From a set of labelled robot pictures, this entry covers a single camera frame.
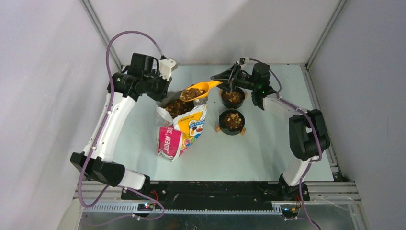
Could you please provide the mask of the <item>cat food bag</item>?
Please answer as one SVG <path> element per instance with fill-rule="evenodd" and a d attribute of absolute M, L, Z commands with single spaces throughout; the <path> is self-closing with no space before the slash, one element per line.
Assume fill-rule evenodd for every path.
<path fill-rule="evenodd" d="M 170 161 L 180 157 L 202 134 L 201 132 L 197 137 L 190 136 L 188 125 L 185 125 L 185 129 L 181 130 L 179 125 L 174 125 L 177 120 L 173 120 L 163 109 L 167 103 L 180 97 L 180 94 L 181 91 L 169 91 L 161 102 L 157 102 L 156 106 L 157 152 L 159 156 Z"/>

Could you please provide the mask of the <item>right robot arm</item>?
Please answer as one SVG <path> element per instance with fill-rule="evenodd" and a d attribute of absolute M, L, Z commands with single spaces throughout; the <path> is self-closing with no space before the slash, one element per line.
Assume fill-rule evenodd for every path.
<path fill-rule="evenodd" d="M 297 195 L 297 187 L 305 181 L 311 165 L 320 162 L 323 152 L 330 147 L 323 114 L 318 109 L 307 110 L 284 99 L 281 95 L 282 84 L 268 64 L 256 61 L 251 74 L 243 66 L 243 62 L 236 62 L 210 79 L 219 82 L 218 87 L 226 92 L 236 88 L 250 90 L 255 106 L 286 120 L 289 146 L 295 159 L 281 174 L 278 193 L 282 199 L 291 200 Z M 277 90 L 271 86 L 271 77 L 277 81 Z"/>

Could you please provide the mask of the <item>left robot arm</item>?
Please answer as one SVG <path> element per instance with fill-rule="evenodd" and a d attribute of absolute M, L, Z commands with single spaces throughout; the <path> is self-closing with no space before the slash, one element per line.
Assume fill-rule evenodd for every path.
<path fill-rule="evenodd" d="M 96 129 L 81 153 L 72 153 L 70 162 L 84 177 L 111 187 L 133 188 L 139 199 L 151 195 L 147 176 L 113 162 L 114 149 L 127 116 L 136 101 L 147 95 L 162 101 L 168 92 L 173 71 L 178 63 L 162 56 L 133 53 L 130 65 L 112 76 L 107 87 L 106 102 Z"/>

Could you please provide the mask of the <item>yellow plastic food scoop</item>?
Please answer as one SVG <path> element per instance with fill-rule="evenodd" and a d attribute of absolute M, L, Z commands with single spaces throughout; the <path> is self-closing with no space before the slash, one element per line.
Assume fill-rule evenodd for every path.
<path fill-rule="evenodd" d="M 189 88 L 185 89 L 181 95 L 180 99 L 185 102 L 194 101 L 206 97 L 209 94 L 209 91 L 221 84 L 220 81 L 209 81 L 209 82 L 200 82 Z"/>

